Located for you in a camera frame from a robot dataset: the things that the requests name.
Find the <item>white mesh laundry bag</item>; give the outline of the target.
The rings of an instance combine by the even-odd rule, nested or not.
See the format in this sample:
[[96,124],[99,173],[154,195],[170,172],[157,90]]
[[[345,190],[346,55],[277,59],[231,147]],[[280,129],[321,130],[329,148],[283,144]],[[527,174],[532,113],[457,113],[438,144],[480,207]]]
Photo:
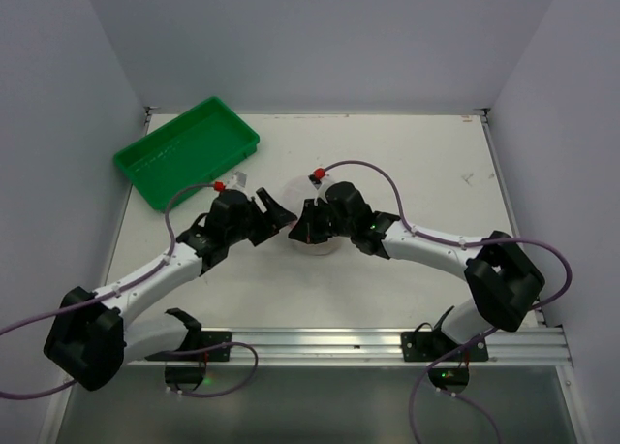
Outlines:
[[[307,176],[297,176],[291,179],[281,191],[281,205],[297,217],[302,212],[303,203],[306,199],[312,199],[314,191]],[[328,242],[319,245],[306,245],[291,239],[287,239],[291,248],[297,252],[311,256],[326,256],[335,253],[342,245],[341,238],[331,238]]]

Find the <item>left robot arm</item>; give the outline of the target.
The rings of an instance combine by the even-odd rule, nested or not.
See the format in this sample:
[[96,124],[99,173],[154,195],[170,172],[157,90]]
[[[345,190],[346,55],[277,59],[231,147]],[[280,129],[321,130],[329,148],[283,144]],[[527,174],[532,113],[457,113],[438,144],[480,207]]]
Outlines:
[[295,220],[264,189],[254,198],[221,191],[158,259],[92,292],[81,287],[68,292],[46,338],[45,355],[88,391],[105,386],[121,366],[151,355],[196,358],[205,343],[194,317],[179,308],[149,322],[139,322],[139,316],[224,261],[233,245],[244,240],[259,245]]

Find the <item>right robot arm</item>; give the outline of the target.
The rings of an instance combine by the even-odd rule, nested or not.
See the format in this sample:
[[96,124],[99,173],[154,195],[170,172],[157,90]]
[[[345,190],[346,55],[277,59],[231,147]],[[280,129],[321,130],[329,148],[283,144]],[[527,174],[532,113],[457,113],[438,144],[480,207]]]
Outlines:
[[366,255],[422,264],[466,282],[471,298],[449,308],[426,342],[436,349],[463,345],[492,329],[518,331],[545,284],[509,235],[495,231],[472,247],[468,240],[454,247],[444,238],[428,240],[409,232],[401,217],[372,210],[350,182],[305,200],[289,232],[289,239],[307,245],[332,238],[348,238]]

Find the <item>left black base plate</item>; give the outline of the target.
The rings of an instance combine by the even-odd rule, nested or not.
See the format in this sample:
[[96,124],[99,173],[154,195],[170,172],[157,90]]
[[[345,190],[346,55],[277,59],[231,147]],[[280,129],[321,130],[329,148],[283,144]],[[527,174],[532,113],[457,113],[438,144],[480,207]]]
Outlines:
[[[231,342],[233,334],[225,331],[201,332],[198,337],[187,345],[189,350],[198,350]],[[181,391],[194,392],[206,382],[207,363],[209,360],[227,362],[230,359],[231,347],[213,349],[212,351],[187,356],[175,356],[170,353],[157,353],[146,357],[150,362],[164,362],[165,383]]]

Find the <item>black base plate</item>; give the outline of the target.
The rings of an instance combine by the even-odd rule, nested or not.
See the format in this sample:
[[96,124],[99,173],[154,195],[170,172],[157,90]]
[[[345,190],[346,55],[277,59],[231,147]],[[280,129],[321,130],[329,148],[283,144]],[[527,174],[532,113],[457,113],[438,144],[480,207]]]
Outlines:
[[[198,350],[231,342],[233,334],[225,331],[201,332],[198,337],[187,345],[189,350]],[[165,383],[181,391],[194,392],[206,382],[207,363],[209,360],[227,362],[230,359],[231,347],[213,349],[212,351],[187,356],[175,356],[170,353],[157,353],[146,357],[150,362],[164,362]]]
[[[447,352],[455,349],[457,344],[443,335],[438,328],[432,328],[427,322],[421,323],[413,331],[400,334],[400,347],[406,363],[432,363]],[[435,366],[426,373],[435,388],[449,393],[462,393],[470,382],[471,363],[483,363],[489,360],[484,341],[469,347],[448,358],[456,366]]]

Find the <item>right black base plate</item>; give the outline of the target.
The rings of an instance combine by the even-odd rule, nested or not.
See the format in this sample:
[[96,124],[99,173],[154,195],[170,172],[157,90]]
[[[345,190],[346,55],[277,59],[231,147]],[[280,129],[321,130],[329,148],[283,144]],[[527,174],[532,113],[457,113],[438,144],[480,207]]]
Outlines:
[[[427,322],[421,323],[413,331],[400,334],[400,347],[406,363],[432,363],[447,352],[455,349],[457,344],[443,335],[438,328],[432,328]],[[435,388],[449,393],[462,393],[470,382],[471,363],[483,363],[489,360],[484,341],[469,347],[448,358],[456,366],[435,366],[426,373]]]

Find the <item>aluminium mounting rail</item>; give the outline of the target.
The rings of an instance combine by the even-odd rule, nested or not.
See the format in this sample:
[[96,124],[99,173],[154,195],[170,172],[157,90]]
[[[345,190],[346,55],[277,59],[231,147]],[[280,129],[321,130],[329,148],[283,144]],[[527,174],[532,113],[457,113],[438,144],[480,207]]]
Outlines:
[[[207,330],[197,323],[183,323],[172,317],[144,322],[128,331],[121,326],[72,328],[66,333],[52,331],[45,352],[73,376],[101,375],[110,378],[126,363],[145,360],[165,352],[187,356],[213,349],[248,344],[254,353],[267,359],[401,359],[400,334],[394,330],[266,330],[225,331],[232,341],[213,347],[189,350],[187,345]],[[502,365],[568,365],[571,355],[564,333],[559,329],[527,329],[516,333],[497,332],[472,344],[457,346],[437,360],[447,362],[453,355],[484,341],[489,360]]]

